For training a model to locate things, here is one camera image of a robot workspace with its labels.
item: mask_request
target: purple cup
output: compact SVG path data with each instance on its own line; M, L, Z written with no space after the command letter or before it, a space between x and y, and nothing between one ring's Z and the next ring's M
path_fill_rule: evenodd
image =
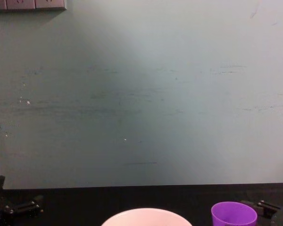
M220 202L212 209L213 226L256 226L257 213L239 202Z

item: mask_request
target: wall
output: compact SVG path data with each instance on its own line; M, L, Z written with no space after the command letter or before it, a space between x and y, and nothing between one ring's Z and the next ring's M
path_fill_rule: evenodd
M0 14L6 188L283 182L283 0Z

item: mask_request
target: plastic cup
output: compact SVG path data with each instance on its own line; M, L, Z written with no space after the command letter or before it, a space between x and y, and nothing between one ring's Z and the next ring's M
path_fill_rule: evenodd
M257 213L239 202L220 202L212 207L214 226L256 226Z
M109 218L102 226L192 226L183 217L160 209L128 210Z

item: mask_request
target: black table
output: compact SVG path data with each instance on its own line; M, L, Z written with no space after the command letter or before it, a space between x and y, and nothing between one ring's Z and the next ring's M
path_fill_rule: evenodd
M222 201L259 201L283 205L283 184L97 187L4 191L12 202L45 198L44 213L17 226L100 226L114 214L134 208L175 212L193 226L211 226L210 208ZM259 219L261 226L269 225Z

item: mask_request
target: pink bowl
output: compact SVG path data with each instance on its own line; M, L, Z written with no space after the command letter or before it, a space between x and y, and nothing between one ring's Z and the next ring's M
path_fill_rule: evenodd
M192 226L183 217L160 209L128 210L109 218L102 226Z

